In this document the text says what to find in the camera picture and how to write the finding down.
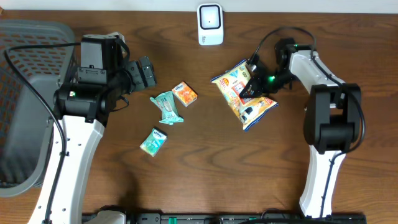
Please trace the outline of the large yellow snack bag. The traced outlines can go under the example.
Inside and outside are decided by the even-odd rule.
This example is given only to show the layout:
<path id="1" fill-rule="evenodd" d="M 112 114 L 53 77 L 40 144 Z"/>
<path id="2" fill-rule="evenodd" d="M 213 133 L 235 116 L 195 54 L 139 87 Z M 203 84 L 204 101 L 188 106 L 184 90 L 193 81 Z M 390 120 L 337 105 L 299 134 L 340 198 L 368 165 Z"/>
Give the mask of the large yellow snack bag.
<path id="1" fill-rule="evenodd" d="M 231 70 L 211 80 L 217 85 L 228 106 L 242 122 L 244 131 L 258 123 L 271 108 L 279 105 L 278 102 L 264 96 L 259 98 L 241 98 L 239 96 L 251 78 L 246 65 L 246 60 L 242 60 Z"/>

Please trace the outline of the teal wet-wipe packet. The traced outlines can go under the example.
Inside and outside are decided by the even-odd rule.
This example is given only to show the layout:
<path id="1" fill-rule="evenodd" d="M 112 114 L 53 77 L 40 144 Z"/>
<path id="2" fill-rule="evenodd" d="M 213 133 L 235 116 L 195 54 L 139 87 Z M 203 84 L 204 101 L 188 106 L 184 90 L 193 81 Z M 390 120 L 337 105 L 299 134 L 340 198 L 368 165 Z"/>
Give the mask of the teal wet-wipe packet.
<path id="1" fill-rule="evenodd" d="M 160 123 L 173 125 L 184 122 L 184 119 L 178 114 L 172 91 L 163 92 L 155 98 L 150 97 L 150 100 L 161 110 Z"/>

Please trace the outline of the orange tissue packet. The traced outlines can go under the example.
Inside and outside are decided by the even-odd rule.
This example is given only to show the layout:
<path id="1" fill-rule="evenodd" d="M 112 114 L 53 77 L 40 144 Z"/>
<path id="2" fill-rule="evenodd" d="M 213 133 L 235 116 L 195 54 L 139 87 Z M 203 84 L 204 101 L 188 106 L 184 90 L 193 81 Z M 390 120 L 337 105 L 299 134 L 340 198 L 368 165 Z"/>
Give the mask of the orange tissue packet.
<path id="1" fill-rule="evenodd" d="M 174 96 L 185 106 L 197 100 L 198 95 L 185 82 L 179 83 L 172 89 Z"/>

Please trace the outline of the green Kleenex tissue packet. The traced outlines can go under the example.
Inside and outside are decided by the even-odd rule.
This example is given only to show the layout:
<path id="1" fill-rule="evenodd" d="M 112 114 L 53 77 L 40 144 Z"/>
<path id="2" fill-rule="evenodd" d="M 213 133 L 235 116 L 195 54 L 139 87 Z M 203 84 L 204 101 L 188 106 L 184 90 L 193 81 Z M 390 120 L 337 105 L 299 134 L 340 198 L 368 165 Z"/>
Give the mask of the green Kleenex tissue packet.
<path id="1" fill-rule="evenodd" d="M 159 149 L 163 146 L 163 144 L 167 140 L 167 135 L 157 128 L 153 128 L 148 137 L 144 140 L 144 142 L 140 145 L 140 148 L 154 157 Z"/>

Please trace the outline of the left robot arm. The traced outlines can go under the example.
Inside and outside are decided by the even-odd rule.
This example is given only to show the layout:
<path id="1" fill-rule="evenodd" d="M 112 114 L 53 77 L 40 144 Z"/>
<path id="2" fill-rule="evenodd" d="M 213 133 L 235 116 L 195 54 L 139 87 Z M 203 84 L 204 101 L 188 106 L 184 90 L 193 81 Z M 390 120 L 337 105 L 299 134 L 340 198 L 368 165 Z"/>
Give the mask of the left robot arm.
<path id="1" fill-rule="evenodd" d="M 30 223 L 81 223 L 83 198 L 96 148 L 117 101 L 154 86 L 147 57 L 130 60 L 119 32 L 84 35 L 81 63 L 54 93 L 53 143 Z"/>

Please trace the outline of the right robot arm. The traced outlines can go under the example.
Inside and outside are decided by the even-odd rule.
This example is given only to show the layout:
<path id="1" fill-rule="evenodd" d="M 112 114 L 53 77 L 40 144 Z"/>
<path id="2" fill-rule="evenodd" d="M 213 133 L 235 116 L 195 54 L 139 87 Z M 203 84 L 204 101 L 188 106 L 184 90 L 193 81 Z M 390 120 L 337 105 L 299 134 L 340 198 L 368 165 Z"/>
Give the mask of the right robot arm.
<path id="1" fill-rule="evenodd" d="M 340 166 L 364 134 L 361 89 L 345 83 L 320 60 L 314 45 L 280 39 L 274 47 L 278 69 L 271 73 L 257 52 L 247 61 L 251 79 L 240 98 L 277 93 L 298 80 L 308 91 L 303 135 L 310 148 L 307 180 L 299 205 L 306 218 L 332 214 L 332 198 Z"/>

